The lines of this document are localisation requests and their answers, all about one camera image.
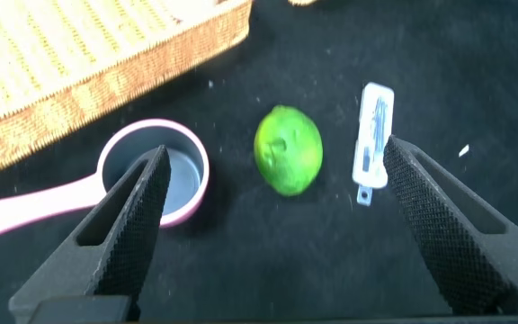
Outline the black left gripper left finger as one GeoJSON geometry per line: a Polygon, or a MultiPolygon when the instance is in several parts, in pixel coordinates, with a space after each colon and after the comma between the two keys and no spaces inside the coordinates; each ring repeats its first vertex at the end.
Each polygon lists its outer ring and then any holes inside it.
{"type": "Polygon", "coordinates": [[[165,146],[141,156],[10,298],[14,319],[137,320],[170,174],[165,146]]]}

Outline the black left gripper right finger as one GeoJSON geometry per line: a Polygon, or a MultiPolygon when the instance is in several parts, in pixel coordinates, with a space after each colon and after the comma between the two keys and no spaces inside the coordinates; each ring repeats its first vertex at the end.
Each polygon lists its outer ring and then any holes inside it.
{"type": "Polygon", "coordinates": [[[407,141],[389,138],[384,165],[388,186],[452,310],[518,314],[518,226],[407,141]]]}

